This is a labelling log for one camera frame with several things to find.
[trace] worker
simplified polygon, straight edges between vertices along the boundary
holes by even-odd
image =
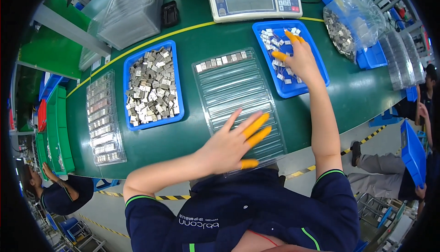
[[[199,150],[131,172],[124,184],[125,217],[132,249],[139,251],[352,252],[360,236],[356,200],[342,171],[338,126],[326,85],[310,46],[286,32],[293,57],[273,52],[307,84],[316,183],[311,197],[285,189],[278,171],[253,168],[244,154],[271,131],[255,133],[268,119],[256,112],[232,128],[236,110]],[[194,196],[177,216],[155,198],[167,186],[215,175],[196,183]]]
[[[360,142],[352,147],[352,166],[359,167],[371,174],[350,173],[349,182],[354,194],[369,193],[374,197],[388,197],[399,200],[419,200],[418,216],[425,202],[429,202],[434,193],[434,187],[440,176],[440,154],[433,146],[431,121],[426,106],[419,102],[420,115],[425,119],[426,137],[432,153],[426,158],[426,183],[415,186],[410,172],[405,167],[402,158],[388,153],[384,156],[362,155]]]
[[[408,118],[414,121],[417,126],[421,125],[420,113],[417,107],[419,102],[426,106],[429,117],[432,118],[432,93],[434,92],[434,86],[438,82],[437,71],[433,64],[428,64],[425,71],[425,84],[417,85],[417,100],[411,102],[404,98],[394,106],[399,117]]]
[[[62,180],[52,173],[46,162],[43,163],[42,172],[53,183],[48,188],[41,186],[43,180],[40,175],[27,164],[23,166],[21,182],[25,193],[41,201],[49,213],[66,216],[91,200],[94,189],[92,178],[69,175],[67,180]]]

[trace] red plastic bin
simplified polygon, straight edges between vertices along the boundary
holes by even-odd
[[[38,108],[38,131],[42,132],[46,130],[46,100],[41,100],[40,107]]]

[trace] hand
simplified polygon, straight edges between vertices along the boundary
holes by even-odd
[[[293,35],[289,31],[285,31],[284,34],[292,42],[294,56],[290,57],[279,51],[273,51],[272,56],[288,64],[292,72],[307,85],[323,81],[310,45],[302,37]]]
[[[52,169],[47,165],[47,162],[43,162],[43,173],[46,175],[48,179],[51,179],[53,181],[56,181],[58,178],[57,176],[52,173]]]
[[[425,119],[429,118],[428,109],[426,109],[426,106],[421,102],[418,103],[418,113]]]
[[[420,189],[419,186],[417,186],[417,187],[415,188],[415,194],[416,194],[419,198],[421,198],[422,200],[425,199],[425,193],[426,193],[426,183],[424,183],[423,189]]]
[[[241,160],[244,154],[263,140],[272,130],[267,126],[254,134],[269,118],[261,111],[254,113],[238,127],[231,130],[242,109],[236,110],[228,121],[195,154],[203,169],[211,174],[222,174],[237,169],[256,167],[257,160]]]

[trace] black hair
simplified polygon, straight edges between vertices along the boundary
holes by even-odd
[[[32,175],[30,174],[30,169],[31,169],[30,166],[25,164],[23,165],[22,172],[20,173],[21,183],[23,186],[23,195],[26,195],[27,197],[33,200],[38,200],[35,187],[32,184],[30,184],[30,180],[32,179]]]
[[[437,82],[437,80],[438,80],[437,70],[433,64],[428,64],[426,66],[425,71],[426,71],[426,76],[429,76],[429,78],[431,78],[431,80],[434,80]]]

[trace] woman with tattoo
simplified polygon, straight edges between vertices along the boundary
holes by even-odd
[[[93,196],[91,178],[69,175],[62,180],[52,173],[47,163],[43,163],[43,173],[53,182],[50,187],[42,187],[43,180],[29,165],[23,167],[22,183],[26,194],[31,193],[35,199],[50,213],[61,216],[72,214],[83,207]]]

